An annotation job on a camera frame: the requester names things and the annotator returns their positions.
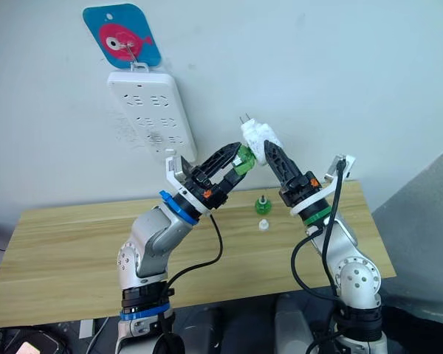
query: gray panel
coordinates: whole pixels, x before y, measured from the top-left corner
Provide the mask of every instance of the gray panel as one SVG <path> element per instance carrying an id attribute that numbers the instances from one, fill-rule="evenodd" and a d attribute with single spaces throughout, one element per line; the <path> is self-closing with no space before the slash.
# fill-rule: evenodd
<path id="1" fill-rule="evenodd" d="M 397 272 L 385 302 L 443 322 L 443 154 L 373 217 Z"/>

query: power socket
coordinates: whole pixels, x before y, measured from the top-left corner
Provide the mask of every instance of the power socket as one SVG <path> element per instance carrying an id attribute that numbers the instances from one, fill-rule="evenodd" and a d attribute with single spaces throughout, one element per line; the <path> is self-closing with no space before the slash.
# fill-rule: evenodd
<path id="1" fill-rule="evenodd" d="M 110 73 L 107 83 L 156 160 L 176 154 L 189 162 L 196 160 L 197 149 L 172 76 L 119 70 Z"/>

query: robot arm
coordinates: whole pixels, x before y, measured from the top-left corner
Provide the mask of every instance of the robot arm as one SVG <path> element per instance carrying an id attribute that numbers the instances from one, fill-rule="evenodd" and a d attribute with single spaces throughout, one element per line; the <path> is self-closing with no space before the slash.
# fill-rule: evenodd
<path id="1" fill-rule="evenodd" d="M 218 184 L 212 183 L 210 179 L 229 164 L 233 168 Z M 202 215 L 227 200 L 254 164 L 254 155 L 239 142 L 224 146 L 195 167 L 181 156 L 167 158 L 166 176 L 178 193 L 173 197 L 160 192 L 163 202 L 135 220 L 117 257 L 123 299 L 116 354 L 131 353 L 132 348 L 139 353 L 166 353 L 158 316 L 174 321 L 169 303 L 174 291 L 163 294 L 168 258 Z M 172 342 L 176 349 L 181 345 L 178 338 Z"/>
<path id="2" fill-rule="evenodd" d="M 334 192 L 338 183 L 337 163 L 343 160 L 343 176 L 349 174 L 354 158 L 337 156 L 326 179 L 331 184 L 322 189 L 315 175 L 305 174 L 297 168 L 285 152 L 276 144 L 265 141 L 267 163 L 281 183 L 279 195 L 291 207 L 291 214 L 298 214 L 306 226 L 308 236 L 317 234 L 312 243 L 321 256 L 323 242 L 332 208 L 325 197 Z M 343 308 L 334 319 L 344 335 L 336 339 L 342 353 L 387 353 L 387 340 L 381 331 L 381 299 L 378 294 L 381 277 L 374 262 L 357 248 L 357 239 L 339 213 L 334 217 L 331 237 L 326 252 L 326 263 L 334 280 Z"/>

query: wooden table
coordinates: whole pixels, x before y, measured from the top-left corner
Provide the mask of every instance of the wooden table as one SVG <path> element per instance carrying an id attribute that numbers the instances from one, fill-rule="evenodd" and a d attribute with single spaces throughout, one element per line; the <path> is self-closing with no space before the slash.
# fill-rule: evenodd
<path id="1" fill-rule="evenodd" d="M 289 260 L 304 237 L 300 218 L 289 215 L 278 189 L 233 192 L 213 214 L 224 239 L 224 255 L 207 268 L 186 274 L 171 297 L 177 307 L 299 289 Z M 269 231 L 260 232 L 254 202 L 272 201 Z M 121 293 L 117 251 L 133 220 L 159 199 L 65 206 L 23 213 L 0 266 L 0 327 L 115 316 Z M 395 276 L 359 182 L 343 186 L 340 211 L 357 234 L 361 251 L 382 277 Z M 170 275 L 214 258 L 216 233 L 203 218 L 173 252 Z M 309 244 L 298 255 L 298 269 L 312 287 L 327 284 L 320 257 Z"/>

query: green bottle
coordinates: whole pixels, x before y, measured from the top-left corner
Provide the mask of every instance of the green bottle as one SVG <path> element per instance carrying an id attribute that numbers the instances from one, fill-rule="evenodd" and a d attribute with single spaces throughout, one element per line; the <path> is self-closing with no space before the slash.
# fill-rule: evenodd
<path id="1" fill-rule="evenodd" d="M 265 215 L 271 211 L 271 201 L 262 195 L 254 204 L 256 212 L 259 215 Z"/>

